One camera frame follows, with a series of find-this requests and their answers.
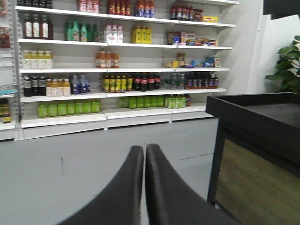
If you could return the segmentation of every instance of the shelf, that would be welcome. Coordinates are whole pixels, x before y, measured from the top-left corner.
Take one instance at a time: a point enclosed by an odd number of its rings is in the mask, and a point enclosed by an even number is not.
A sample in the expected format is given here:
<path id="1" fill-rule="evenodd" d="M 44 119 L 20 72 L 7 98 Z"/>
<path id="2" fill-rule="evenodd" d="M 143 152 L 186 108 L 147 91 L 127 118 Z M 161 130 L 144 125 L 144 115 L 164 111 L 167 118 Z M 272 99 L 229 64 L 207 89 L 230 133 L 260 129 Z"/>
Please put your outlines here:
<path id="1" fill-rule="evenodd" d="M 166 115 L 172 113 L 170 109 L 167 109 L 165 107 L 136 108 L 136 109 L 121 108 L 121 109 L 106 109 L 102 111 L 107 116 L 108 120 L 140 117 L 140 116 Z"/>
<path id="2" fill-rule="evenodd" d="M 107 43 L 102 43 L 102 42 L 61 41 L 61 40 L 25 39 L 25 38 L 19 38 L 18 42 L 19 43 L 59 44 L 59 45 L 108 46 Z"/>
<path id="3" fill-rule="evenodd" d="M 24 115 L 21 123 L 22 128 L 33 128 L 42 126 L 51 126 L 59 124 L 72 124 L 72 123 L 85 123 L 85 122 L 95 122 L 104 121 L 106 116 L 103 113 L 89 113 L 80 115 L 70 115 L 70 116 L 56 116 L 56 117 L 46 117 L 39 118 L 36 114 L 34 115 Z"/>

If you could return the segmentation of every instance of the yellow bottle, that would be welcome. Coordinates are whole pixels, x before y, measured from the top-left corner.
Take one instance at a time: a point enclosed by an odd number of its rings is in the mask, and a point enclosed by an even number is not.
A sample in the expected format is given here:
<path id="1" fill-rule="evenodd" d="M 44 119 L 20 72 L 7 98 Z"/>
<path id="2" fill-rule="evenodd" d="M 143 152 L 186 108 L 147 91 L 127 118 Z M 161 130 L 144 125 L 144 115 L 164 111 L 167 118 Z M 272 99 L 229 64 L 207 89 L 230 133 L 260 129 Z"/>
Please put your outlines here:
<path id="1" fill-rule="evenodd" d="M 147 43 L 147 29 L 145 26 L 142 26 L 142 44 Z"/>
<path id="2" fill-rule="evenodd" d="M 151 27 L 147 27 L 147 44 L 152 44 L 152 30 Z"/>
<path id="3" fill-rule="evenodd" d="M 142 43 L 142 29 L 141 26 L 136 27 L 136 35 L 135 35 L 135 43 L 141 44 Z"/>

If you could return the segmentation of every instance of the plastic bottle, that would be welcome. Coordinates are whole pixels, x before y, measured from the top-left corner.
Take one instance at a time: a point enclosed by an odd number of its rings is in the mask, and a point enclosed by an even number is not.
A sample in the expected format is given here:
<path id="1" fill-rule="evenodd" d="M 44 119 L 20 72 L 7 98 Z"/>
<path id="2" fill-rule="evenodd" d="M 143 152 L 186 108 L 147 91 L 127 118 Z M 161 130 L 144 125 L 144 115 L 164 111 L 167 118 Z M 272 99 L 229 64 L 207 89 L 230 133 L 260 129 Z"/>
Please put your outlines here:
<path id="1" fill-rule="evenodd" d="M 39 19 L 37 14 L 33 14 L 32 18 L 32 33 L 33 33 L 33 38 L 34 39 L 39 39 L 40 34 L 39 34 Z"/>
<path id="2" fill-rule="evenodd" d="M 151 30 L 151 27 L 147 27 L 147 41 L 146 41 L 146 44 L 152 44 L 152 30 Z"/>
<path id="3" fill-rule="evenodd" d="M 154 0 L 150 0 L 150 3 L 149 3 L 149 16 L 150 16 L 150 18 L 155 18 Z"/>
<path id="4" fill-rule="evenodd" d="M 45 51 L 45 68 L 46 69 L 53 68 L 53 55 L 51 51 Z"/>
<path id="5" fill-rule="evenodd" d="M 46 77 L 40 76 L 38 80 L 38 94 L 40 96 L 46 96 Z"/>
<path id="6" fill-rule="evenodd" d="M 80 41 L 88 41 L 88 31 L 86 29 L 86 22 L 83 22 L 81 26 Z"/>
<path id="7" fill-rule="evenodd" d="M 78 79 L 77 75 L 73 75 L 73 79 L 72 79 L 72 94 L 73 95 L 79 94 L 79 87 L 80 87 L 79 79 Z"/>
<path id="8" fill-rule="evenodd" d="M 23 69 L 30 69 L 30 52 L 28 50 L 23 51 L 23 61 L 22 61 Z"/>
<path id="9" fill-rule="evenodd" d="M 147 43 L 147 29 L 145 26 L 142 26 L 142 44 Z"/>
<path id="10" fill-rule="evenodd" d="M 44 51 L 38 51 L 37 64 L 38 64 L 38 69 L 46 69 L 46 60 L 45 60 Z"/>
<path id="11" fill-rule="evenodd" d="M 47 79 L 46 82 L 46 96 L 52 96 L 52 80 Z"/>
<path id="12" fill-rule="evenodd" d="M 24 88 L 23 88 L 24 96 L 31 97 L 31 80 L 28 76 L 24 77 Z"/>
<path id="13" fill-rule="evenodd" d="M 118 26 L 117 33 L 118 33 L 117 43 L 123 43 L 124 34 L 123 34 L 123 27 L 122 26 Z"/>
<path id="14" fill-rule="evenodd" d="M 38 54 L 37 51 L 30 52 L 30 68 L 38 69 Z"/>

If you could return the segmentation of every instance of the bottle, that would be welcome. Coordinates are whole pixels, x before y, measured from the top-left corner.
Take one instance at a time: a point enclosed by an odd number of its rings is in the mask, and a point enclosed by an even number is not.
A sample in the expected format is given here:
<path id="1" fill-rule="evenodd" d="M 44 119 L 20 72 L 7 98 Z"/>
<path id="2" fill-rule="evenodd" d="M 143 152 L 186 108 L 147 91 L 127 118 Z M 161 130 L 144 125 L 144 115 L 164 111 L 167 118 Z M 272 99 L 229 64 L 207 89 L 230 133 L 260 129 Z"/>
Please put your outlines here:
<path id="1" fill-rule="evenodd" d="M 145 26 L 142 26 L 142 44 L 147 43 L 147 29 Z"/>
<path id="2" fill-rule="evenodd" d="M 46 60 L 44 51 L 38 51 L 37 54 L 38 69 L 46 69 Z"/>
<path id="3" fill-rule="evenodd" d="M 46 15 L 42 15 L 42 22 L 40 24 L 40 38 L 49 39 L 49 23 Z"/>
<path id="4" fill-rule="evenodd" d="M 136 91 L 141 90 L 141 78 L 140 78 L 139 74 L 137 74 L 135 77 L 135 90 Z"/>
<path id="5" fill-rule="evenodd" d="M 117 43 L 123 43 L 123 39 L 124 39 L 123 27 L 122 26 L 118 26 L 117 32 L 118 32 Z"/>
<path id="6" fill-rule="evenodd" d="M 147 41 L 146 41 L 146 44 L 152 44 L 152 30 L 151 30 L 151 27 L 147 27 Z"/>
<path id="7" fill-rule="evenodd" d="M 144 4 L 144 17 L 150 18 L 150 5 L 148 0 L 145 0 Z"/>
<path id="8" fill-rule="evenodd" d="M 37 51 L 30 52 L 30 68 L 38 69 L 38 54 Z"/>
<path id="9" fill-rule="evenodd" d="M 73 79 L 72 79 L 72 94 L 73 95 L 79 94 L 79 87 L 80 87 L 79 79 L 78 79 L 77 75 L 73 75 Z"/>
<path id="10" fill-rule="evenodd" d="M 79 27 L 77 21 L 73 22 L 72 41 L 79 41 Z"/>
<path id="11" fill-rule="evenodd" d="M 38 80 L 38 93 L 40 96 L 46 96 L 46 77 L 43 75 Z"/>
<path id="12" fill-rule="evenodd" d="M 23 37 L 24 38 L 32 38 L 32 22 L 30 19 L 30 14 L 24 14 L 24 23 L 23 23 Z"/>
<path id="13" fill-rule="evenodd" d="M 147 90 L 153 90 L 153 89 L 154 89 L 154 76 L 150 74 L 147 80 Z"/>
<path id="14" fill-rule="evenodd" d="M 39 20 L 38 20 L 38 15 L 33 14 L 33 19 L 32 19 L 32 33 L 33 33 L 33 38 L 39 39 L 40 34 L 39 34 Z"/>
<path id="15" fill-rule="evenodd" d="M 53 55 L 51 51 L 45 51 L 45 68 L 53 69 Z"/>
<path id="16" fill-rule="evenodd" d="M 150 0 L 150 3 L 149 3 L 149 17 L 150 18 L 155 18 L 154 0 Z"/>
<path id="17" fill-rule="evenodd" d="M 109 89 L 110 89 L 110 93 L 114 93 L 116 91 L 116 79 L 114 77 L 114 75 L 111 75 L 110 79 L 109 79 Z"/>
<path id="18" fill-rule="evenodd" d="M 141 90 L 140 91 L 146 91 L 147 89 L 147 76 L 146 73 L 143 73 L 142 78 L 141 78 Z"/>
<path id="19" fill-rule="evenodd" d="M 30 66 L 30 53 L 28 50 L 23 51 L 23 61 L 22 61 L 23 69 L 31 69 Z"/>
<path id="20" fill-rule="evenodd" d="M 64 79 L 63 83 L 63 96 L 67 97 L 71 95 L 71 88 L 70 88 L 70 82 L 69 79 Z"/>
<path id="21" fill-rule="evenodd" d="M 24 96 L 31 97 L 31 80 L 28 76 L 24 77 L 24 88 L 23 88 Z"/>
<path id="22" fill-rule="evenodd" d="M 52 80 L 47 79 L 46 81 L 46 96 L 52 96 Z"/>
<path id="23" fill-rule="evenodd" d="M 127 79 L 126 76 L 122 76 L 121 78 L 121 93 L 125 93 L 127 90 Z"/>
<path id="24" fill-rule="evenodd" d="M 88 32 L 86 29 L 86 22 L 83 22 L 82 26 L 81 26 L 80 41 L 88 41 Z"/>
<path id="25" fill-rule="evenodd" d="M 119 75 L 116 78 L 115 92 L 116 93 L 120 93 L 121 92 L 121 78 L 120 78 Z"/>
<path id="26" fill-rule="evenodd" d="M 132 82 L 133 82 L 132 76 L 129 75 L 127 78 L 127 91 L 132 91 Z"/>
<path id="27" fill-rule="evenodd" d="M 112 67 L 112 53 L 106 52 L 106 68 Z"/>

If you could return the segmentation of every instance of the green can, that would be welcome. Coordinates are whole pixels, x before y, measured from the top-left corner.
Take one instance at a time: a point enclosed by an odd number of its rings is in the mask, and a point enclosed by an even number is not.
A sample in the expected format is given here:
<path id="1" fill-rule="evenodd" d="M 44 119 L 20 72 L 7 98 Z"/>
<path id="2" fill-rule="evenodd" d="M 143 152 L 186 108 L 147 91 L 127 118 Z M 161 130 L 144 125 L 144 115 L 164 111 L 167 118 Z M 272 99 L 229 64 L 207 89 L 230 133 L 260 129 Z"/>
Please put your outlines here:
<path id="1" fill-rule="evenodd" d="M 48 105 L 44 102 L 38 104 L 38 116 L 44 118 L 48 116 Z"/>
<path id="2" fill-rule="evenodd" d="M 48 105 L 48 116 L 57 116 L 57 104 L 50 102 Z"/>
<path id="3" fill-rule="evenodd" d="M 150 96 L 145 96 L 145 98 L 144 98 L 144 107 L 145 108 L 151 107 L 151 97 Z"/>
<path id="4" fill-rule="evenodd" d="M 75 103 L 75 114 L 82 114 L 83 113 L 83 102 L 76 101 Z"/>
<path id="5" fill-rule="evenodd" d="M 68 115 L 75 114 L 75 102 L 73 101 L 67 102 L 67 114 Z"/>
<path id="6" fill-rule="evenodd" d="M 67 115 L 67 104 L 66 104 L 66 102 L 59 102 L 58 103 L 58 115 L 59 116 L 66 116 Z"/>
<path id="7" fill-rule="evenodd" d="M 144 108 L 144 96 L 137 97 L 136 107 Z"/>

